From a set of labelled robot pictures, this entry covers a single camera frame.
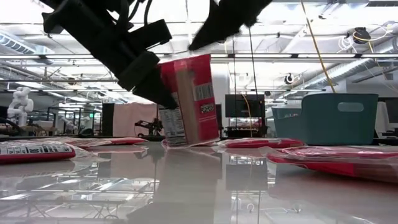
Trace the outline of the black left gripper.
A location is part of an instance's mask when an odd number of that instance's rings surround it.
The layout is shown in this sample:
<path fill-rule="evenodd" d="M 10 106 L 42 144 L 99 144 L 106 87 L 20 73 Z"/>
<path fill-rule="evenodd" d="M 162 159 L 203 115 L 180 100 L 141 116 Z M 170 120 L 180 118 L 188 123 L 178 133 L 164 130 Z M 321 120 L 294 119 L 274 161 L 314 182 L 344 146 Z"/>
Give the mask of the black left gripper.
<path fill-rule="evenodd" d="M 161 22 L 129 32 L 131 1 L 67 0 L 67 32 L 102 62 L 118 84 L 167 109 L 178 107 L 161 78 L 158 56 L 147 48 L 161 43 Z"/>

